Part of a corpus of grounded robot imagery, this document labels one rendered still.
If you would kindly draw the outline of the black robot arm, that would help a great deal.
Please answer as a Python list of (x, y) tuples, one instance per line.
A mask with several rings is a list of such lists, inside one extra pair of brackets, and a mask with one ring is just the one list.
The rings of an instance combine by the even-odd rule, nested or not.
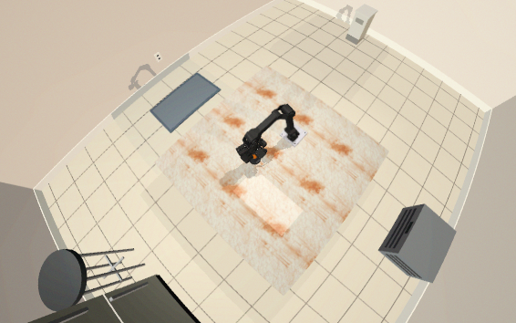
[[(279, 112), (279, 110), (282, 112), (282, 114)], [(287, 138), (294, 142), (294, 140), (297, 138), (297, 136), (300, 134), (295, 128), (294, 128), (294, 120), (293, 117), (295, 116), (295, 110), (293, 110), (288, 104), (283, 104), (281, 106), (278, 106), (278, 109), (274, 109), (272, 113), (264, 120), (262, 121), (256, 128), (252, 128), (248, 130), (245, 135), (243, 136), (243, 144), (239, 147), (235, 148), (235, 150), (238, 152), (240, 157), (242, 157), (245, 153), (249, 152), (249, 150), (255, 150), (258, 147), (258, 141), (261, 140), (262, 134), (274, 123), (276, 123), (278, 120), (285, 120), (287, 127), (284, 128), (285, 132), (288, 134)], [(261, 159), (262, 157), (267, 154), (267, 150), (264, 148), (259, 148), (257, 151), (255, 151), (253, 154), (256, 155), (258, 159)]]

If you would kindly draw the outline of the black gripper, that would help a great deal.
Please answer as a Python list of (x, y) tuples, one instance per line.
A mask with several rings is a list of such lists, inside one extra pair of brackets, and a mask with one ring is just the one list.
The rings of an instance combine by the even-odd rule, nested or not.
[[(261, 148), (262, 148), (262, 146), (263, 146), (263, 148), (264, 148), (266, 145), (267, 145), (267, 142), (261, 138), (261, 140), (260, 140), (260, 141), (258, 141), (258, 147), (257, 147), (257, 149), (259, 148), (259, 146), (261, 146)], [(240, 158), (241, 158), (245, 163), (248, 163), (248, 162), (253, 158), (253, 155), (254, 155), (253, 153), (254, 153), (255, 151), (257, 151), (257, 149), (255, 149), (255, 150), (249, 150), (249, 152), (245, 153), (245, 154), (244, 154), (242, 157), (240, 157)]]

